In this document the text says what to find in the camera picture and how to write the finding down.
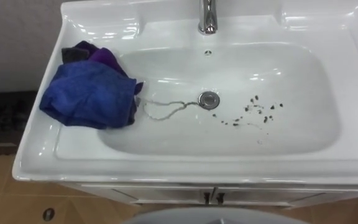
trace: tile floor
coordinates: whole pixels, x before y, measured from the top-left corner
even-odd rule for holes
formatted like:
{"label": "tile floor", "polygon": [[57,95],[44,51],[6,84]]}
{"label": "tile floor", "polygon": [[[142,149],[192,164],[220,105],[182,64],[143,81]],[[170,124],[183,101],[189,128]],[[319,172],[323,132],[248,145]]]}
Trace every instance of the tile floor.
{"label": "tile floor", "polygon": [[[134,207],[55,184],[16,182],[11,177],[12,156],[0,156],[0,224],[46,223],[42,214],[55,210],[50,224],[115,224],[136,213],[172,208],[173,205]],[[358,198],[294,210],[250,207],[313,224],[358,224]]]}

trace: white ceramic sink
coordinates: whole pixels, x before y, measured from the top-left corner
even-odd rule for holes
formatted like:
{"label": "white ceramic sink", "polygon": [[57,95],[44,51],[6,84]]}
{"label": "white ceramic sink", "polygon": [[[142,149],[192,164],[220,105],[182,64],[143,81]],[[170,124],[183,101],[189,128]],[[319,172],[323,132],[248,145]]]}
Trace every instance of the white ceramic sink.
{"label": "white ceramic sink", "polygon": [[[205,56],[206,50],[212,54]],[[121,62],[130,75],[145,80],[141,98],[191,102],[211,90],[221,102],[214,110],[189,106],[170,119],[155,121],[145,112],[163,117],[181,105],[145,106],[144,101],[140,108],[145,110],[136,114],[135,125],[98,131],[111,149],[181,156],[296,154],[325,149],[340,135],[327,74],[303,47],[283,43],[204,47],[200,42],[193,48],[124,54]]]}
{"label": "white ceramic sink", "polygon": [[[204,36],[194,0],[63,4],[14,176],[358,177],[358,0],[218,0],[217,12],[218,32]],[[38,109],[60,49],[81,40],[110,49],[130,77],[145,82],[132,126],[65,127]],[[180,106],[151,101],[197,102],[204,91],[219,95],[216,109],[190,105],[163,121],[150,118]]]}

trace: white wall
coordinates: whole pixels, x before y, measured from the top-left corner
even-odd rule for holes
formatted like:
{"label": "white wall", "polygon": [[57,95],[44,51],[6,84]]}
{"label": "white wall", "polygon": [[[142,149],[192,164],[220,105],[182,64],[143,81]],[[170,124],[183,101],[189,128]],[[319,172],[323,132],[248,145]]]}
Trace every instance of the white wall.
{"label": "white wall", "polygon": [[61,24],[64,0],[0,0],[0,92],[36,90]]}

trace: faucet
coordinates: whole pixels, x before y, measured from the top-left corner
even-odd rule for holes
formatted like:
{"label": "faucet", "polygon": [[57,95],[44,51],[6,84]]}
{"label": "faucet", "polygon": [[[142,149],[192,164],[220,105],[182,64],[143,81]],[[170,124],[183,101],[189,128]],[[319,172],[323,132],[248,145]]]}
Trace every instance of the faucet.
{"label": "faucet", "polygon": [[198,31],[203,35],[215,34],[218,30],[216,0],[200,0],[200,23]]}

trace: drain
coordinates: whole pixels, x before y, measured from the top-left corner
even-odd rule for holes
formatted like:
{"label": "drain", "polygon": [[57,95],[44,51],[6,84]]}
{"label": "drain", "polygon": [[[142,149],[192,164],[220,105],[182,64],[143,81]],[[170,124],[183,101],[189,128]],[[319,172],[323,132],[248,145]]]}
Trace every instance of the drain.
{"label": "drain", "polygon": [[206,110],[215,109],[219,106],[220,101],[218,94],[212,91],[206,91],[198,98],[198,104]]}

